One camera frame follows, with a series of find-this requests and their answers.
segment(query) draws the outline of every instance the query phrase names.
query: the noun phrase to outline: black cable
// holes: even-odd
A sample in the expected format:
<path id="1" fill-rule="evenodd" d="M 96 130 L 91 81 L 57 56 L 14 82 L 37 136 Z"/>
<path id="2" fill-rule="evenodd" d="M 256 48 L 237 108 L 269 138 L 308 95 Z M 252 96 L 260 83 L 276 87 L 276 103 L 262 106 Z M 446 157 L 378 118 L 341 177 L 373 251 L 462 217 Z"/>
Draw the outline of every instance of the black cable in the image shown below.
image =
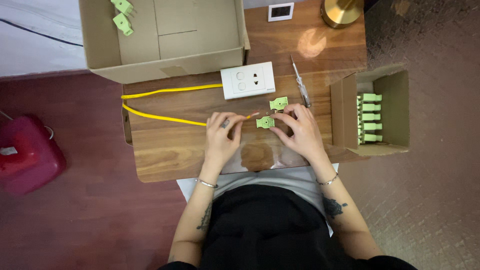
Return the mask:
<path id="1" fill-rule="evenodd" d="M 15 27 L 20 28 L 20 29 L 22 29 L 22 30 L 25 30 L 25 31 L 28 31 L 28 32 L 31 32 L 31 33 L 34 33 L 34 34 L 37 34 L 37 35 L 41 35 L 41 36 L 43 36 L 43 37 L 48 37 L 48 38 L 53 39 L 53 40 L 56 40 L 56 41 L 60 41 L 60 42 L 66 43 L 66 44 L 83 47 L 82 44 L 76 44 L 76 43 L 72 43 L 72 42 L 68 42 L 68 41 L 65 41 L 65 40 L 58 39 L 58 38 L 56 38 L 56 37 L 47 36 L 47 35 L 41 34 L 41 33 L 39 33 L 39 32 L 35 32 L 35 31 L 30 30 L 30 29 L 27 29 L 27 28 L 25 28 L 25 27 L 21 27 L 20 25 L 16 25 L 16 24 L 11 23 L 11 22 L 9 22 L 9 21 L 7 21 L 7 20 L 4 20 L 4 19 L 0 19 L 0 22 L 4 22 L 4 23 L 6 23 L 6 24 L 8 24 L 8 25 L 15 26 Z"/>

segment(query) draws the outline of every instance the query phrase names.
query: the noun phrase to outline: cardboard box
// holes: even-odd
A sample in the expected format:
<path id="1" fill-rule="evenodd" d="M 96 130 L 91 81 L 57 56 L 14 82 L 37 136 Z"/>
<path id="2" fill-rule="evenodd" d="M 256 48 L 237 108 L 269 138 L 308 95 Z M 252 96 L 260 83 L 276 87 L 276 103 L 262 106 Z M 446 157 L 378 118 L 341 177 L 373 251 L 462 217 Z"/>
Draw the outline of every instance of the cardboard box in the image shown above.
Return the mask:
<path id="1" fill-rule="evenodd" d="M 129 0 L 134 32 L 112 19 L 110 0 L 80 0 L 88 69 L 129 84 L 219 71 L 246 63 L 250 44 L 242 0 Z"/>
<path id="2" fill-rule="evenodd" d="M 383 141 L 358 145 L 357 95 L 382 95 Z M 408 71 L 402 64 L 354 73 L 330 85 L 333 145 L 361 156 L 381 156 L 407 152 L 410 145 Z"/>

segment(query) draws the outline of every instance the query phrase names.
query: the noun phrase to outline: hand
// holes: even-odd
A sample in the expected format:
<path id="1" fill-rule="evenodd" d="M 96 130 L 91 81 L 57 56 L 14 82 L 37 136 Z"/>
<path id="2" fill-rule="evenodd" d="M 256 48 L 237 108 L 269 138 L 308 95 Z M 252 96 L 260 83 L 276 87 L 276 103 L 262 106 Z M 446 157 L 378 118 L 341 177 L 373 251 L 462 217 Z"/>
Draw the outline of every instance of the hand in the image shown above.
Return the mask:
<path id="1" fill-rule="evenodd" d="M 223 166 L 240 146 L 241 126 L 246 119 L 245 116 L 233 112 L 214 112 L 207 119 L 204 167 L 220 174 Z M 232 128 L 232 139 L 229 139 L 227 135 Z"/>
<path id="2" fill-rule="evenodd" d="M 281 129 L 270 127 L 280 140 L 290 149 L 305 157 L 310 163 L 313 160 L 326 157 L 322 135 L 312 112 L 300 104 L 289 104 L 283 113 L 275 113 L 273 119 L 282 120 L 292 130 L 294 135 L 288 137 Z"/>

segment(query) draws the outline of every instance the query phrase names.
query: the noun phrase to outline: green plug housing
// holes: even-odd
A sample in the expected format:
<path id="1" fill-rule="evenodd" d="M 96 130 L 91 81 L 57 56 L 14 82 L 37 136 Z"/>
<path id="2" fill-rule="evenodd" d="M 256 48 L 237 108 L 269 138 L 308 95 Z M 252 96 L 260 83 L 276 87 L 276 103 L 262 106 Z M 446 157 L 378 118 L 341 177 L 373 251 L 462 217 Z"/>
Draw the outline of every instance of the green plug housing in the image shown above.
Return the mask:
<path id="1" fill-rule="evenodd" d="M 362 130 L 379 130 L 382 129 L 383 125 L 382 124 L 377 124 L 377 123 L 362 123 L 360 124 L 360 129 Z"/>
<path id="2" fill-rule="evenodd" d="M 288 98 L 276 98 L 274 101 L 270 101 L 270 109 L 283 110 L 285 106 L 288 105 Z"/>
<path id="3" fill-rule="evenodd" d="M 377 111 L 382 109 L 382 106 L 380 104 L 375 105 L 372 103 L 363 103 L 363 104 L 360 104 L 359 107 L 360 107 L 359 108 L 360 111 Z"/>
<path id="4" fill-rule="evenodd" d="M 128 21 L 127 16 L 123 15 L 123 13 L 118 14 L 113 18 L 113 22 L 117 25 L 117 27 L 123 31 L 123 34 L 129 36 L 133 33 L 133 30 L 130 28 L 132 24 Z"/>
<path id="5" fill-rule="evenodd" d="M 275 126 L 275 120 L 270 116 L 264 116 L 260 119 L 257 119 L 257 128 L 269 128 L 271 126 Z"/>
<path id="6" fill-rule="evenodd" d="M 381 142 L 383 139 L 383 136 L 375 135 L 375 134 L 362 134 L 360 138 L 362 141 L 367 141 L 367 142 Z"/>
<path id="7" fill-rule="evenodd" d="M 115 8 L 118 9 L 125 16 L 130 15 L 130 12 L 133 10 L 132 4 L 126 0 L 110 0 L 115 5 Z"/>
<path id="8" fill-rule="evenodd" d="M 376 95 L 376 94 L 360 94 L 360 96 L 357 96 L 360 101 L 372 101 L 372 102 L 378 102 L 382 101 L 382 95 Z"/>
<path id="9" fill-rule="evenodd" d="M 360 121 L 374 121 L 374 120 L 380 120 L 380 114 L 376 113 L 360 113 Z"/>

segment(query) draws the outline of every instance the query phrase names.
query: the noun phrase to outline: wooden table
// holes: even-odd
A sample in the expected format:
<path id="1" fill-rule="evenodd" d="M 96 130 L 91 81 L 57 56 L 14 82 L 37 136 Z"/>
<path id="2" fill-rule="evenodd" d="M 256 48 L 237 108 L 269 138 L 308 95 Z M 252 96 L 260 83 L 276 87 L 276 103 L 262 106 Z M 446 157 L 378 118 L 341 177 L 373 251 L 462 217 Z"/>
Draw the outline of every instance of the wooden table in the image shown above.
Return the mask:
<path id="1" fill-rule="evenodd" d="M 290 54 L 312 102 L 328 156 L 333 163 L 364 159 L 346 149 L 331 146 L 332 124 L 329 85 L 366 69 L 367 52 L 363 16 L 345 29 L 332 29 L 320 17 L 320 0 L 295 3 L 292 20 L 267 22 L 268 7 L 245 10 L 251 44 L 248 64 L 271 61 L 276 92 L 248 98 L 224 100 L 222 88 L 161 93 L 128 100 L 136 110 L 151 114 L 205 122 L 214 111 L 248 115 L 260 109 L 260 117 L 271 113 L 269 102 L 288 97 L 301 103 Z M 161 88 L 221 83 L 220 72 L 173 77 L 128 84 L 125 94 Z M 199 174 L 204 159 L 205 128 L 202 126 L 144 118 L 130 113 L 130 127 L 138 178 L 143 182 L 190 178 Z M 287 126 L 276 121 L 287 131 Z M 308 165 L 285 147 L 275 134 L 256 128 L 255 120 L 242 127 L 241 146 L 222 173 L 260 171 Z"/>

